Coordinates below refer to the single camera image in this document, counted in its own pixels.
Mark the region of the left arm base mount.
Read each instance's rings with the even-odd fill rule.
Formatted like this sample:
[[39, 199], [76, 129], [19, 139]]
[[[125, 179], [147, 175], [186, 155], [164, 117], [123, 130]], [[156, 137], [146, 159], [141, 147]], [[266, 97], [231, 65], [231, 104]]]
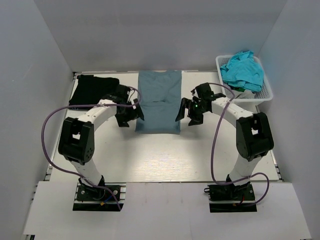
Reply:
[[105, 184], [115, 195], [105, 189], [93, 188], [84, 183], [77, 183], [72, 210], [74, 212], [120, 212], [125, 203], [126, 184]]

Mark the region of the grey-blue t-shirt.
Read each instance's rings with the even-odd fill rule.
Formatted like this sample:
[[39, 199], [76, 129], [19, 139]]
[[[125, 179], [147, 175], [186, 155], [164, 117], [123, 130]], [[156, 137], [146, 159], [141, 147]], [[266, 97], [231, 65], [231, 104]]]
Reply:
[[181, 104], [182, 72], [180, 70], [140, 71], [138, 90], [144, 120], [137, 119], [135, 131], [140, 134], [180, 134], [176, 121]]

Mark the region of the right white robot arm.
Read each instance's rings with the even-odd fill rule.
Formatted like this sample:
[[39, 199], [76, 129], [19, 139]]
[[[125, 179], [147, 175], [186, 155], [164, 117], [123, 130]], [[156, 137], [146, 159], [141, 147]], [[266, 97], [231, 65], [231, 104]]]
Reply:
[[227, 97], [223, 93], [214, 93], [211, 83], [206, 82], [196, 86], [192, 98], [182, 98], [176, 121], [184, 117], [190, 119], [189, 126], [201, 125], [204, 114], [219, 115], [217, 126], [226, 120], [235, 127], [235, 145], [238, 157], [232, 171], [227, 175], [224, 185], [226, 195], [236, 200], [244, 193], [244, 187], [259, 161], [274, 148], [274, 140], [265, 113], [253, 113], [233, 102], [235, 95]]

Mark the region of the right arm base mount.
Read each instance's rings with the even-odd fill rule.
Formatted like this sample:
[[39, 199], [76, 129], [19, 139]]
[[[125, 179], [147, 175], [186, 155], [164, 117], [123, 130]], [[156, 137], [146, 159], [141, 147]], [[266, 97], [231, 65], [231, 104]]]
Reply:
[[204, 188], [208, 194], [211, 213], [254, 213], [257, 212], [252, 184], [243, 186], [210, 184]]

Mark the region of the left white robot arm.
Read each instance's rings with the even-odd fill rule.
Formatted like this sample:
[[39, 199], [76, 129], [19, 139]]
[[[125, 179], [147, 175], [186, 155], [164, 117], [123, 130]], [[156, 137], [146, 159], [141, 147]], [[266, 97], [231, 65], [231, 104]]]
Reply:
[[133, 87], [119, 84], [84, 114], [76, 118], [67, 117], [63, 121], [58, 152], [75, 167], [79, 183], [89, 186], [88, 193], [96, 200], [105, 196], [106, 187], [104, 177], [93, 160], [95, 131], [113, 117], [120, 128], [128, 128], [130, 121], [144, 120], [141, 99], [130, 97], [130, 93], [136, 91]]

